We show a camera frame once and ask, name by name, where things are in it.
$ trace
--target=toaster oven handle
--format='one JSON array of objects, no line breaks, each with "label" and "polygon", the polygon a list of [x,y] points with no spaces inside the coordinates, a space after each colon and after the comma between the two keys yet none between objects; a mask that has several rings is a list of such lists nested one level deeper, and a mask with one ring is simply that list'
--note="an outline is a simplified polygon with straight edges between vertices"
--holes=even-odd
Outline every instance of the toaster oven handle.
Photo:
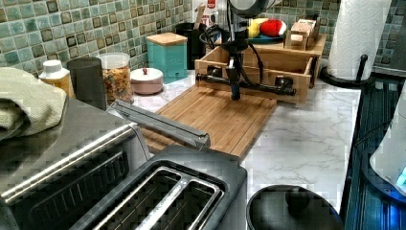
[{"label": "toaster oven handle", "polygon": [[198,150],[210,147],[211,141],[207,132],[186,126],[121,100],[116,100],[110,107],[127,120],[137,123],[140,127],[162,132]]}]

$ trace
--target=dish towel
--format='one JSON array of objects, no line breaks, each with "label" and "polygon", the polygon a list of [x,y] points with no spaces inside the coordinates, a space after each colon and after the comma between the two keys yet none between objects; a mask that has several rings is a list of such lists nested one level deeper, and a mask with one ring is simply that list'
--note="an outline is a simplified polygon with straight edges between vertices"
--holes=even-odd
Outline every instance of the dish towel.
[{"label": "dish towel", "polygon": [[65,100],[60,88],[23,70],[0,68],[0,141],[56,126]]}]

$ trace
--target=paper towel roll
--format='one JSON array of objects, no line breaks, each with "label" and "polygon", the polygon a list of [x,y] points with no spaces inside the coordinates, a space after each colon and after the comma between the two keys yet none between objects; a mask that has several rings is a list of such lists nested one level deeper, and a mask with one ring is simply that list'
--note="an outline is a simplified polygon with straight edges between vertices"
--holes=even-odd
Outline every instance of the paper towel roll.
[{"label": "paper towel roll", "polygon": [[391,0],[342,0],[331,44],[327,72],[355,80],[362,55],[367,55],[362,80],[372,71]]}]

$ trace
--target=white countertop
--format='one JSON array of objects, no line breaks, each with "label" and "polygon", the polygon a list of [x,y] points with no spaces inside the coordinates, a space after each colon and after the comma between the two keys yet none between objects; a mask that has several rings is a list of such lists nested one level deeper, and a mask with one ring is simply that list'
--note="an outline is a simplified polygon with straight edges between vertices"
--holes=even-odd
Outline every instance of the white countertop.
[{"label": "white countertop", "polygon": [[[194,85],[186,79],[165,84],[134,104],[155,112]],[[307,103],[278,103],[241,163],[248,172],[248,198],[261,188],[299,185],[322,196],[339,212],[361,92],[317,81]]]}]

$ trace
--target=wooden cutting board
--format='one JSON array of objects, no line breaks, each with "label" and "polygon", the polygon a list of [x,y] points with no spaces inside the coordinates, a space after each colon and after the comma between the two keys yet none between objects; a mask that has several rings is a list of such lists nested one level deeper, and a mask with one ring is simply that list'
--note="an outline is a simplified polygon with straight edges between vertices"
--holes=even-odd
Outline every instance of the wooden cutting board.
[{"label": "wooden cutting board", "polygon": [[[157,111],[164,117],[209,133],[211,149],[243,159],[277,106],[276,100],[193,86]],[[151,130],[142,129],[153,153],[168,145],[181,145]]]}]

